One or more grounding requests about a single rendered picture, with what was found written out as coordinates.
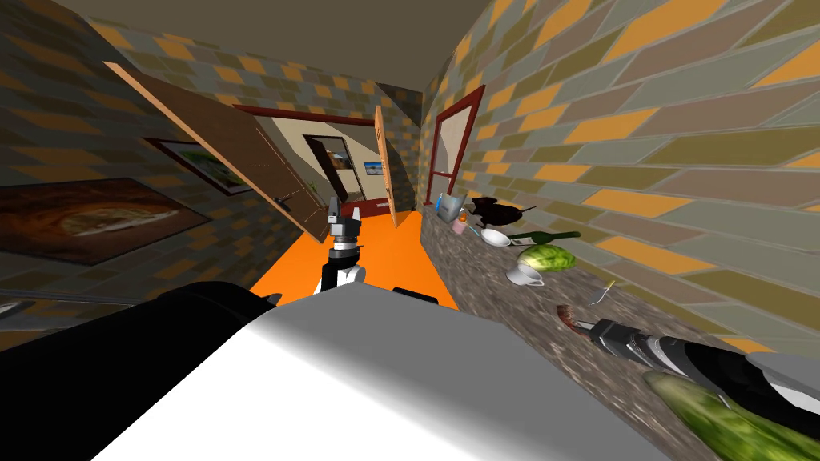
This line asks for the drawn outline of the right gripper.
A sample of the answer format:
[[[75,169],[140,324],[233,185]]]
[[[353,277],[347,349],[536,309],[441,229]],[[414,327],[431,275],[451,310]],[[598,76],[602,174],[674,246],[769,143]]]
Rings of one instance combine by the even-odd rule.
[[[636,363],[649,361],[640,345],[641,340],[645,341],[648,335],[643,334],[637,328],[610,319],[602,319],[595,324],[573,321],[572,329],[579,335],[589,337],[597,347],[613,356]]]

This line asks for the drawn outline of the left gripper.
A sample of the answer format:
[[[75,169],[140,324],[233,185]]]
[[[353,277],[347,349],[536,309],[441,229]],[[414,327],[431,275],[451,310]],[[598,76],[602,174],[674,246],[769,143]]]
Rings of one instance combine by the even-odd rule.
[[[340,201],[332,196],[328,202],[330,235],[336,247],[356,247],[360,236],[361,221],[354,216],[340,215]]]

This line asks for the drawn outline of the orange door leaf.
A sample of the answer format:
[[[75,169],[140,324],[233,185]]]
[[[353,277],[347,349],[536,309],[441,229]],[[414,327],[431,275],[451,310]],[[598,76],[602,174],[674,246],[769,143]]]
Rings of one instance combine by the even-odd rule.
[[[388,200],[388,207],[392,220],[392,226],[397,228],[399,226],[399,223],[396,215],[395,199],[392,197],[392,179],[390,172],[390,164],[388,160],[388,147],[385,138],[384,120],[381,106],[377,106],[375,108],[374,127],[376,131],[377,147],[380,155],[380,160],[382,162],[385,192]]]

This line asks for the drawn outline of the green lettuce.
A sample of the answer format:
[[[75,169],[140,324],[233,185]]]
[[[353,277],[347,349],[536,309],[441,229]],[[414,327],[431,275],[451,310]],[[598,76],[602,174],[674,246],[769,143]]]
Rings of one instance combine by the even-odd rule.
[[[576,266],[576,257],[566,249],[552,244],[538,244],[524,249],[517,257],[518,263],[539,272],[556,272]]]

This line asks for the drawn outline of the white mug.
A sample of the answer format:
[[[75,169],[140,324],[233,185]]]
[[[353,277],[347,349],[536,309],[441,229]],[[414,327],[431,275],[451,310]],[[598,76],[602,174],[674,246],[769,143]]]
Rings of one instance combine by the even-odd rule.
[[[515,267],[510,268],[505,275],[511,283],[518,286],[542,287],[545,284],[538,271],[523,263],[518,263]]]

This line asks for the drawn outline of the green bottle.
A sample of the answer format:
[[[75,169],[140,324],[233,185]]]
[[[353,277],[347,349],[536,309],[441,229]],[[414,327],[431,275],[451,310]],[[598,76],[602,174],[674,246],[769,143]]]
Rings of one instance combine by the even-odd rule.
[[[579,231],[569,231],[560,233],[532,231],[508,236],[511,246],[532,246],[539,244],[550,244],[551,242],[558,239],[574,239],[580,237],[581,232]]]

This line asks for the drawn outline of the grey kettle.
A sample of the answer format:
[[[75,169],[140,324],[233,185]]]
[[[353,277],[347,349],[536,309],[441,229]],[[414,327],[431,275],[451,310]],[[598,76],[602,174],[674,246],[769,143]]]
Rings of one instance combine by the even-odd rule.
[[[466,194],[441,194],[436,202],[436,216],[447,224],[452,223],[462,213],[466,198]]]

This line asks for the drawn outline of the brown door leaf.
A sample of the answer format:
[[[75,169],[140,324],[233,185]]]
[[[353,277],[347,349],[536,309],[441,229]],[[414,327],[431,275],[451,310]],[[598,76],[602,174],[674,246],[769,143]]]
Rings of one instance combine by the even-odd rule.
[[[299,229],[318,243],[328,236],[327,210],[284,156],[275,149],[251,114],[216,102],[118,63],[106,62],[148,102],[233,170]],[[292,195],[293,213],[283,213],[273,198]]]

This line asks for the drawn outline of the red framed window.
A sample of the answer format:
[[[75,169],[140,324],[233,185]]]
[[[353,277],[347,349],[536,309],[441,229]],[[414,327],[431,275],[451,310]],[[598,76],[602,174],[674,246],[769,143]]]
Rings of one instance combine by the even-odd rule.
[[[485,86],[453,103],[438,114],[428,167],[424,205],[435,205],[440,194],[451,194],[467,150]]]

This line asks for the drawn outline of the black pan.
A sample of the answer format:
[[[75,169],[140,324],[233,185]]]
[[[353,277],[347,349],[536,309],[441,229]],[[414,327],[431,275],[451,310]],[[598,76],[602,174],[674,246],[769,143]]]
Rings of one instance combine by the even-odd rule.
[[[522,219],[524,212],[533,209],[532,207],[518,209],[514,206],[502,205],[496,198],[475,197],[472,198],[474,205],[473,215],[480,216],[478,226],[486,229],[487,226],[507,226]]]

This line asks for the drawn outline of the green landscape picture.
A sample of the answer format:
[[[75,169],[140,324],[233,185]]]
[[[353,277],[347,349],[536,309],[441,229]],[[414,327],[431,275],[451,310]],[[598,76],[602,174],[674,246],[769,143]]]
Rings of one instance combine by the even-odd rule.
[[[144,140],[226,196],[242,194],[252,190],[233,170],[220,162],[197,142],[180,142],[158,138],[144,138]]]

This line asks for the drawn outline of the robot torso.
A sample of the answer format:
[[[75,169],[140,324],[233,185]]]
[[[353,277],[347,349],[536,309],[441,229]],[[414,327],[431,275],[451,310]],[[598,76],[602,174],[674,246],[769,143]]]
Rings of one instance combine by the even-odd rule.
[[[227,340],[93,461],[670,461],[517,334],[350,283]]]

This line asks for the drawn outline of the green cucumber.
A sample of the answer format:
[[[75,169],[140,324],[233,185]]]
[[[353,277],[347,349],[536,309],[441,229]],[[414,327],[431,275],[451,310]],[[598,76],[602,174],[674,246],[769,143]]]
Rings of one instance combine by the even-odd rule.
[[[820,442],[761,418],[677,375],[643,379],[673,413],[723,461],[820,461]]]

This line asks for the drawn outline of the brown orange picture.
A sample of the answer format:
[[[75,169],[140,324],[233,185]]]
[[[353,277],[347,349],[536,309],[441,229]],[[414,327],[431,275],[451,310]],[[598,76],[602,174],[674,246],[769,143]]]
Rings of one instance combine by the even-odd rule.
[[[88,267],[210,221],[132,178],[0,187],[0,251]]]

